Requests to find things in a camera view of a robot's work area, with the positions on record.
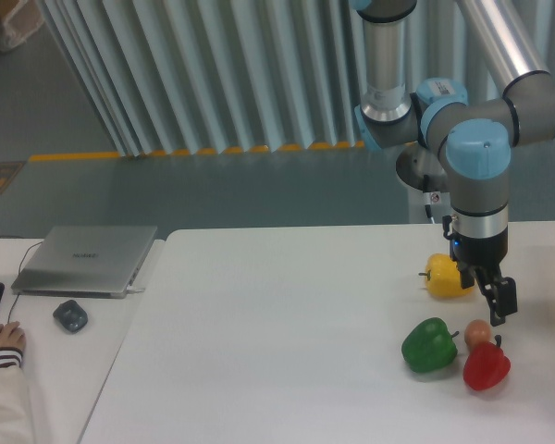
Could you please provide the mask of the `white striped sleeve forearm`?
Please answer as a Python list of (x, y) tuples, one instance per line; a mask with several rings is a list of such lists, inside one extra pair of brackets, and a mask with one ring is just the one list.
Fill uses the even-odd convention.
[(35, 442), (22, 358), (15, 348), (0, 348), (0, 443)]

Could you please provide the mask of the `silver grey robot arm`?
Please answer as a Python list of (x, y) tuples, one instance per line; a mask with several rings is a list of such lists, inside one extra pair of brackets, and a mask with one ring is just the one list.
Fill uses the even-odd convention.
[(508, 251), (512, 149), (555, 139), (555, 80), (509, 1), (461, 1), (499, 98), (472, 105), (465, 88), (429, 79), (406, 88), (405, 25), (413, 1), (353, 1), (362, 20), (366, 89), (355, 110), (364, 144), (418, 142), (446, 173), (444, 236), (463, 288), (478, 287), (490, 322), (517, 310), (516, 284), (500, 264)]

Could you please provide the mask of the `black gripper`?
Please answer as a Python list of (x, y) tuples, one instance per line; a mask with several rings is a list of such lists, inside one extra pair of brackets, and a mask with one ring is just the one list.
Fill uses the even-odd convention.
[[(508, 252), (508, 230), (490, 238), (470, 238), (453, 231), (450, 236), (450, 258), (457, 264), (462, 288), (472, 288), (475, 280), (487, 300), (489, 323), (500, 326), (508, 315), (518, 311), (516, 283), (504, 277), (499, 265)], [(475, 268), (475, 277), (469, 266)]]

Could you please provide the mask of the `person's hand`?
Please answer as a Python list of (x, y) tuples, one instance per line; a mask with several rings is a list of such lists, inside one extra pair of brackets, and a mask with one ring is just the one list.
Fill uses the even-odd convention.
[(20, 322), (0, 325), (0, 368), (21, 367), (26, 348), (26, 337)]

